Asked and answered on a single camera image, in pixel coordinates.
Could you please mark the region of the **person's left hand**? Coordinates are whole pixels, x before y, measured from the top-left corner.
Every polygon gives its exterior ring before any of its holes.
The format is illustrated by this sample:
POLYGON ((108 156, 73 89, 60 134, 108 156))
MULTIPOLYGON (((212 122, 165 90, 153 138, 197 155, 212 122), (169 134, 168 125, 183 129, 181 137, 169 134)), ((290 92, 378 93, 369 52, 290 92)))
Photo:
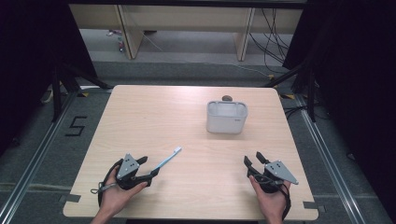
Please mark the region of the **person's left hand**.
POLYGON ((118 214, 125 205, 141 190, 147 186, 147 183, 140 183, 132 189, 121 189, 118 185, 106 190, 103 193, 102 202, 98 213, 118 214))

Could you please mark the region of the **black metal stand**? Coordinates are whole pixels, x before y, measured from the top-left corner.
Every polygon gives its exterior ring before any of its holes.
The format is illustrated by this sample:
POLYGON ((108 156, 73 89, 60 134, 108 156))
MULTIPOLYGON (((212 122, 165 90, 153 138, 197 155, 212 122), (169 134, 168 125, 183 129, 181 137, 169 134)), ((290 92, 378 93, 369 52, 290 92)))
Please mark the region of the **black metal stand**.
POLYGON ((307 93, 307 113, 312 122, 315 122, 315 73, 312 65, 308 62, 302 62, 295 66, 286 74, 271 80, 269 83, 264 84, 264 88, 273 88, 274 86, 282 83, 283 81, 295 76, 291 89, 294 93, 307 93))
POLYGON ((53 121, 57 120, 63 112, 61 85, 64 85, 66 90, 71 93, 78 93, 81 91, 81 87, 78 85, 76 77, 82 77, 103 90, 113 89, 113 86, 100 80, 95 71, 87 73, 74 65, 58 63, 54 67, 52 75, 53 121))

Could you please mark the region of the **white plastic container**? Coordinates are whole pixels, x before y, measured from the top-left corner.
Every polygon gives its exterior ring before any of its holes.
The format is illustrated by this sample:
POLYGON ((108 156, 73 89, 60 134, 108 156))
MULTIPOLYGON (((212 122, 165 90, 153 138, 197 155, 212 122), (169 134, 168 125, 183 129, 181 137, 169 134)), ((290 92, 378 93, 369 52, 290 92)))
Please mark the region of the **white plastic container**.
POLYGON ((239 134, 243 131, 247 116, 248 107, 242 102, 208 102, 206 130, 210 133, 239 134))

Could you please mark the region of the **person's right hand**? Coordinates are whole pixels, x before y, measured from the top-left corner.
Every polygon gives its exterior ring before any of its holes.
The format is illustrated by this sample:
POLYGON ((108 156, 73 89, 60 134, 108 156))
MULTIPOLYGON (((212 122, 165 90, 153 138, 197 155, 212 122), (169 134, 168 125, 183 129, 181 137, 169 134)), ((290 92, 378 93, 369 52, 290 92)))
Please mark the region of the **person's right hand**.
POLYGON ((283 220, 282 216, 287 206, 287 201, 282 192, 266 193, 252 175, 248 178, 255 190, 259 207, 265 220, 283 220))

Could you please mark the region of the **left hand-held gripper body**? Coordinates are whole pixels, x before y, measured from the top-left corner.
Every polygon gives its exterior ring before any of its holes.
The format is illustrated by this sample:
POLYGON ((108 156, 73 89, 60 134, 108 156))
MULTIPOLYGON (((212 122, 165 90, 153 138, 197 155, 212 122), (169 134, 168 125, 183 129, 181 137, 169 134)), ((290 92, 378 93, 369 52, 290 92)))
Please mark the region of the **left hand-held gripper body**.
POLYGON ((117 183, 122 189, 127 190, 135 187, 134 178, 137 177, 136 174, 141 165, 130 153, 125 155, 116 174, 117 183))

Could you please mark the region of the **beige wooden desk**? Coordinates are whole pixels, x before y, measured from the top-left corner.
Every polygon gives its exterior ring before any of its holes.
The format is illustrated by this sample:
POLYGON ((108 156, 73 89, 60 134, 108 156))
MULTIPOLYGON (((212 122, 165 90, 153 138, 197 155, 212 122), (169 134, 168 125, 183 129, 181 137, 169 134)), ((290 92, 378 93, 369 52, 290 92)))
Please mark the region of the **beige wooden desk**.
POLYGON ((128 58, 137 56, 145 31, 232 33, 237 60, 245 60, 248 35, 292 35, 300 9, 236 7, 159 7, 71 4, 80 29, 120 30, 128 58))

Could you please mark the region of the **blue and white toothbrush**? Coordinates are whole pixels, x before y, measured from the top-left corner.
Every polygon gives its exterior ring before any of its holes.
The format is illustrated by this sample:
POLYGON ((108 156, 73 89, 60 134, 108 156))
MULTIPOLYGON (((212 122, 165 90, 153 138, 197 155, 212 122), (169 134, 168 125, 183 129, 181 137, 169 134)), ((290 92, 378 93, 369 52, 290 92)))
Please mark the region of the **blue and white toothbrush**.
POLYGON ((168 163, 170 160, 172 160, 180 151, 182 150, 182 147, 176 147, 173 151, 173 153, 167 157, 166 159, 164 159, 163 161, 161 161, 154 169, 153 171, 159 171, 162 167, 165 166, 166 163, 168 163))

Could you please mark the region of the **metal floor rail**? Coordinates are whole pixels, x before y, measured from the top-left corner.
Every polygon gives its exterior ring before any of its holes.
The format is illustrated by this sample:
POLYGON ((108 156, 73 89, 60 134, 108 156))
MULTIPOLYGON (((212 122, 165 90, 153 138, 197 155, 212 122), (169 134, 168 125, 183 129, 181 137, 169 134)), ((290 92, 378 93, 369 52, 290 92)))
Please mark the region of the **metal floor rail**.
POLYGON ((25 163, 23 173, 19 181, 14 185, 10 192, 7 200, 0 208, 0 224, 9 224, 13 218, 15 212, 21 204, 21 201, 29 188, 36 172, 38 171, 42 161, 45 159, 46 154, 49 151, 50 145, 52 144, 57 132, 60 130, 60 126, 64 122, 64 117, 68 112, 71 104, 77 97, 77 93, 68 93, 61 102, 61 111, 56 119, 54 119, 49 128, 47 129, 44 137, 40 141, 38 147, 35 149, 33 156, 25 163))
POLYGON ((321 132, 318 129, 318 125, 313 121, 313 119, 308 115, 308 104, 304 100, 302 95, 297 94, 295 96, 296 104, 298 106, 303 106, 302 116, 304 122, 310 132, 318 153, 322 158, 324 165, 329 173, 332 183, 337 191, 337 194, 346 209, 346 213, 352 224, 366 224, 366 219, 363 217, 361 209, 353 196, 351 190, 349 189, 347 182, 345 181, 343 175, 341 174, 335 160, 330 152, 321 132))

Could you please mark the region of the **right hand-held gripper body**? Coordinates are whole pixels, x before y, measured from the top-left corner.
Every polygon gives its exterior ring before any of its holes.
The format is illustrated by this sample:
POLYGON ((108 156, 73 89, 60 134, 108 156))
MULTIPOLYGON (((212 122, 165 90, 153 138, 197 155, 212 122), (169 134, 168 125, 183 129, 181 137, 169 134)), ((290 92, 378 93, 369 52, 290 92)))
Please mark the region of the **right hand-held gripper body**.
POLYGON ((299 181, 282 161, 272 161, 263 165, 259 175, 253 175, 266 193, 275 193, 281 189, 285 181, 298 185, 299 181))

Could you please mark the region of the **black curtain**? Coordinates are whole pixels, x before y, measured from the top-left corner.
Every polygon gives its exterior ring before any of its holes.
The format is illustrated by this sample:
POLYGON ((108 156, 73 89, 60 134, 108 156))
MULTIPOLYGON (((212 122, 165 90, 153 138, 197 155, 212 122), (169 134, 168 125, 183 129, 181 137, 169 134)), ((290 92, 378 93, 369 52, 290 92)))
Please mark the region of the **black curtain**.
POLYGON ((55 72, 95 77, 68 0, 0 0, 0 156, 55 72))
POLYGON ((316 82, 339 133, 396 222, 396 0, 306 0, 284 66, 321 30, 316 82))

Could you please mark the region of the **grey tape strip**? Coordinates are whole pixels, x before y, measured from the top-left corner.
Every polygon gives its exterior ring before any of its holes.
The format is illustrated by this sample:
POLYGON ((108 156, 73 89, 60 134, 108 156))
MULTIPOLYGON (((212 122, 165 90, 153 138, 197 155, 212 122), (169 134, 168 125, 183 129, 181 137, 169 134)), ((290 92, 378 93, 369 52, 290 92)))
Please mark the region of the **grey tape strip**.
POLYGON ((316 209, 320 213, 327 213, 326 207, 324 205, 319 205, 315 202, 303 202, 305 209, 316 209))
POLYGON ((76 195, 76 194, 67 194, 67 195, 62 195, 59 199, 60 203, 66 203, 66 202, 71 202, 71 203, 78 203, 80 200, 81 196, 76 195))

